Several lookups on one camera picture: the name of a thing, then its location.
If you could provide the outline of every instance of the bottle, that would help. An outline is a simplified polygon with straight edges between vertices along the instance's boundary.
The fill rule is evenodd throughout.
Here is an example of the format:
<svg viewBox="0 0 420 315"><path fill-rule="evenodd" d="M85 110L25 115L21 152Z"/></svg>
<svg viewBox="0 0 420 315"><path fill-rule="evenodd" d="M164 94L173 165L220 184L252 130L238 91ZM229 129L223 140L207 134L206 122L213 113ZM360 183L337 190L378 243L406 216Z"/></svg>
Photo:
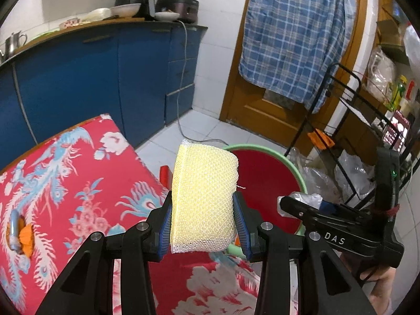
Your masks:
<svg viewBox="0 0 420 315"><path fill-rule="evenodd" d="M405 90L407 89L407 78L403 75L394 83L392 87L392 98L387 105L389 110L395 111L398 106L400 105L401 98L405 94Z"/></svg>

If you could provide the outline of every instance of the mesh sponge cover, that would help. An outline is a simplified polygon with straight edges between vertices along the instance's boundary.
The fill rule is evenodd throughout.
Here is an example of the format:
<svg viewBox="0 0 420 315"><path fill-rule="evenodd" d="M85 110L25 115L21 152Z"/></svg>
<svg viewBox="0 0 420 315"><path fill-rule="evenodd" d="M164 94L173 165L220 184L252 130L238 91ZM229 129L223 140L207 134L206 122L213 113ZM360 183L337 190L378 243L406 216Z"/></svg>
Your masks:
<svg viewBox="0 0 420 315"><path fill-rule="evenodd" d="M172 181L173 253L216 252L235 239L232 194L238 158L223 149L184 140Z"/></svg>

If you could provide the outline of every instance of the door frame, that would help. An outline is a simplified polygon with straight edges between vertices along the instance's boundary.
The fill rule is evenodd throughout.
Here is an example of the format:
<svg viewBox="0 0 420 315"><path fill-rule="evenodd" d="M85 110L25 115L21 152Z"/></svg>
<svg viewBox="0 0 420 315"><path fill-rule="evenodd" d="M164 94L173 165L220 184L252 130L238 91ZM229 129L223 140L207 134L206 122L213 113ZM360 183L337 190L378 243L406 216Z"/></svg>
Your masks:
<svg viewBox="0 0 420 315"><path fill-rule="evenodd" d="M365 30L365 19L367 13L367 3L368 0L358 0L358 7L356 9L356 19L354 22L353 32L351 34L349 46L346 49L346 52L341 60L341 63L353 69L358 56L360 45L362 43L363 32ZM226 86L225 96L223 99L222 110L219 116L221 121L231 120L229 117L230 106L234 97L235 83L239 75L239 61L242 54L242 41L244 37L244 23L246 18L246 12L248 9L249 0L245 0L244 11L242 13L241 25L239 28L239 34L237 38L237 43L235 47L234 56L232 59L232 65L230 67L230 73L228 78L228 83ZM342 69L339 69L336 74L337 79L341 80L343 83L347 84L350 80L350 75ZM328 124L331 116L333 115L339 99L335 96L328 98L325 104L322 106L321 110L314 114L312 117L312 122L320 124L319 128L325 128Z"/></svg>

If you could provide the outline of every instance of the bucket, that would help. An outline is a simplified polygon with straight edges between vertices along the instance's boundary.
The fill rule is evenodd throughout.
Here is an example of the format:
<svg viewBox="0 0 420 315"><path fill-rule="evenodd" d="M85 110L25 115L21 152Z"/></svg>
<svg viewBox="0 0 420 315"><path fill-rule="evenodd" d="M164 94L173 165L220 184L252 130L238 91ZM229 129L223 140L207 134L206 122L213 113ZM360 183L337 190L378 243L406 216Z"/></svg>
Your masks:
<svg viewBox="0 0 420 315"><path fill-rule="evenodd" d="M246 205L260 212L268 221L283 231L302 234L299 219L282 217L277 212L277 198L292 192L307 193L297 168L282 154L254 144L236 144L224 148L239 160L237 191L244 196Z"/></svg>

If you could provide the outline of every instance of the cup handle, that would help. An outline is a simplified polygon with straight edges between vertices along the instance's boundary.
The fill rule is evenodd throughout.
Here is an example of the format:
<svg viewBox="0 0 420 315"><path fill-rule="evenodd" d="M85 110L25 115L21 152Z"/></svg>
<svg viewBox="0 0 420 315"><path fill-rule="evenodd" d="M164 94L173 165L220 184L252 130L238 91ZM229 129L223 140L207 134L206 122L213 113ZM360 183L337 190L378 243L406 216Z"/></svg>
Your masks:
<svg viewBox="0 0 420 315"><path fill-rule="evenodd" d="M25 44L27 43L27 41L28 41L28 35L27 35L27 34L22 34L22 35L19 37L19 39L20 39L21 37L25 37L25 42L21 45L21 46L23 46L23 45L25 45Z"/></svg>

